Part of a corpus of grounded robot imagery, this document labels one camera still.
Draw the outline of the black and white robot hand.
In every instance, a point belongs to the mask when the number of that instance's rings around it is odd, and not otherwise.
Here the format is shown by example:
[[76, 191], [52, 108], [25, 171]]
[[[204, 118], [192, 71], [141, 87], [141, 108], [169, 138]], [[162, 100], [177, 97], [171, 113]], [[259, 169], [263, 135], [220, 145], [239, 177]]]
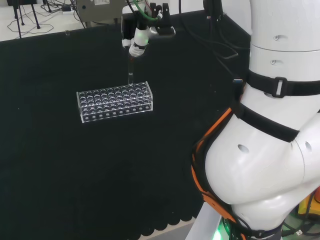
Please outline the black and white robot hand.
[[159, 34], [154, 26], [147, 26], [135, 19], [132, 13], [121, 17], [122, 46], [128, 49], [131, 58], [141, 57], [150, 39]]

